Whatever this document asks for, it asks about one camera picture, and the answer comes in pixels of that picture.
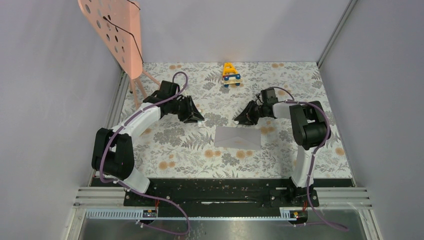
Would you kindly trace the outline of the grey lavender envelope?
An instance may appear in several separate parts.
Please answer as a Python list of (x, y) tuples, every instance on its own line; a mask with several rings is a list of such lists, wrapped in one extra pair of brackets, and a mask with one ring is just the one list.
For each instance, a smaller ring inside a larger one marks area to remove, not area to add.
[(217, 126), (214, 146), (241, 150), (261, 150), (261, 131), (257, 128)]

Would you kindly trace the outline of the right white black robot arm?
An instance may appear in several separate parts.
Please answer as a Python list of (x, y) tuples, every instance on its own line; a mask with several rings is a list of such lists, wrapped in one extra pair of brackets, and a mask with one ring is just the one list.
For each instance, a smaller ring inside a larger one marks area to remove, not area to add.
[(251, 100), (235, 117), (239, 125), (257, 125), (260, 118), (288, 119), (291, 122), (297, 156), (294, 172), (290, 176), (294, 188), (287, 191), (287, 201), (293, 206), (301, 205), (307, 194), (303, 188), (310, 187), (315, 169), (315, 154), (331, 137), (331, 126), (320, 101), (279, 100), (275, 87), (260, 91), (261, 104)]

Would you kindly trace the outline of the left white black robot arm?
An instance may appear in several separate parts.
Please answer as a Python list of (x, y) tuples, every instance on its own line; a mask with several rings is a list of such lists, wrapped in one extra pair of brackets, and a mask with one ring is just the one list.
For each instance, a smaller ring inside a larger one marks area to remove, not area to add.
[(166, 115), (176, 115), (185, 124), (204, 121), (191, 96), (182, 95), (177, 83), (163, 81), (132, 115), (111, 129), (100, 128), (95, 136), (91, 166), (101, 181), (122, 183), (135, 190), (136, 199), (144, 206), (154, 202), (155, 192), (135, 166), (133, 138)]

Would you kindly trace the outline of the floral patterned table mat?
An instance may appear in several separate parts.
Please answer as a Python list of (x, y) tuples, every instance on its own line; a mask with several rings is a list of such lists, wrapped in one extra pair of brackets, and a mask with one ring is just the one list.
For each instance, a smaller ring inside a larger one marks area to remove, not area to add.
[[(352, 172), (332, 114), (319, 69), (314, 62), (236, 62), (243, 81), (224, 87), (219, 62), (145, 63), (158, 81), (183, 85), (204, 116), (202, 126), (182, 123), (173, 114), (132, 139), (135, 165), (148, 178), (287, 178), (297, 164), (297, 144), (288, 119), (261, 118), (261, 150), (215, 147), (218, 126), (235, 127), (234, 118), (257, 94), (275, 87), (279, 100), (319, 101), (331, 125), (331, 138), (315, 157), (315, 178), (351, 178)], [(141, 82), (148, 94), (158, 86)]]

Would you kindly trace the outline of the yellow blue toy car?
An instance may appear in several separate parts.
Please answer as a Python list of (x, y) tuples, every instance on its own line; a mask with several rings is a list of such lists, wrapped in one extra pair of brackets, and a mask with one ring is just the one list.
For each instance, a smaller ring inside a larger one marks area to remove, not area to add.
[(225, 62), (222, 71), (222, 84), (225, 88), (230, 85), (240, 86), (242, 83), (241, 75), (231, 62)]

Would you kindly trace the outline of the pink perforated music stand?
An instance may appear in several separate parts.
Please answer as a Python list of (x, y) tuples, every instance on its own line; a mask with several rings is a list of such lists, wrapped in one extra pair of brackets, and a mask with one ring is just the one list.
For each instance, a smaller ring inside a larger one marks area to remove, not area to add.
[(103, 40), (130, 83), (135, 108), (140, 107), (137, 89), (144, 98), (141, 76), (161, 83), (144, 69), (142, 54), (141, 6), (136, 0), (78, 0), (82, 14)]

